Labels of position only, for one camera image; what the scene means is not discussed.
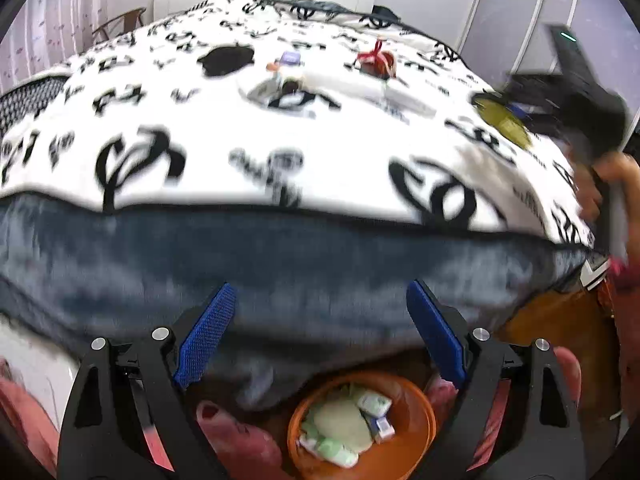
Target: red sleeve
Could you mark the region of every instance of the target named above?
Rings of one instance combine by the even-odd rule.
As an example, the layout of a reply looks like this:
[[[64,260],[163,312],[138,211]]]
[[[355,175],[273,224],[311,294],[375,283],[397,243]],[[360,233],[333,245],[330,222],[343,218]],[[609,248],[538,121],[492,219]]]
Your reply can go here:
[[[640,267],[625,267],[612,260],[609,269],[620,341],[622,408],[632,423],[640,412]]]

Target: metal bolt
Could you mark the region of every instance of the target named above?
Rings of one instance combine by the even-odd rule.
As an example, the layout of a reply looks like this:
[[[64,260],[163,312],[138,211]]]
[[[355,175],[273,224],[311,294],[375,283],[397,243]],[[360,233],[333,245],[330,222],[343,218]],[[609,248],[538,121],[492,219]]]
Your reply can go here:
[[[152,333],[151,333],[151,337],[153,339],[155,339],[156,341],[163,341],[164,339],[167,338],[167,336],[169,335],[169,329],[165,328],[164,326],[161,326],[159,328],[156,328]]]
[[[475,328],[473,334],[478,341],[486,341],[490,337],[489,333],[484,328]]]
[[[97,337],[91,341],[91,348],[94,350],[101,350],[107,344],[107,340],[103,337]]]
[[[546,352],[551,348],[551,345],[546,339],[536,339],[536,346],[540,348],[543,352]]]

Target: bed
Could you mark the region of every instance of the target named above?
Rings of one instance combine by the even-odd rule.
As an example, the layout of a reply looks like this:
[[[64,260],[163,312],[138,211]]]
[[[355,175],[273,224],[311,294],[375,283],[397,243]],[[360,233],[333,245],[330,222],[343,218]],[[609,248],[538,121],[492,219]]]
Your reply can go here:
[[[421,346],[414,278],[494,330],[579,271],[593,235],[564,155],[483,123],[469,97],[488,85],[458,53],[278,1],[204,0],[28,82],[63,79],[2,139],[4,313],[82,354],[229,282],[211,370],[261,409]],[[391,83],[357,61],[376,49]],[[305,84],[283,92],[279,76]]]

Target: blue gripper pad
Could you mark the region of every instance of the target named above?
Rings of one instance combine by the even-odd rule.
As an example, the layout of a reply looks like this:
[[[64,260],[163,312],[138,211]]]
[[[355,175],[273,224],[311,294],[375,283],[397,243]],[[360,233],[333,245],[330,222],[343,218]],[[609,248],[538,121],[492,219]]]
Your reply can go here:
[[[442,378],[460,389],[466,380],[463,348],[430,293],[420,283],[411,282],[406,290],[406,309]]]
[[[174,381],[183,390],[200,380],[236,311],[236,291],[225,283],[184,340]]]

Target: person's arm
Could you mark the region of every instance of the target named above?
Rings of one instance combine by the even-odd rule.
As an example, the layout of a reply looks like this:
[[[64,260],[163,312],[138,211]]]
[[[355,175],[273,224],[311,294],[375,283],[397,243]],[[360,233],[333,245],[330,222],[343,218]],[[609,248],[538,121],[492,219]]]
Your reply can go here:
[[[633,423],[640,413],[640,168],[625,153],[607,153],[593,169],[604,182],[621,182],[625,191],[628,264],[612,262],[610,277],[616,286],[613,303],[620,341],[622,408]],[[602,197],[588,168],[574,167],[574,179],[580,216],[593,221],[600,213]]]

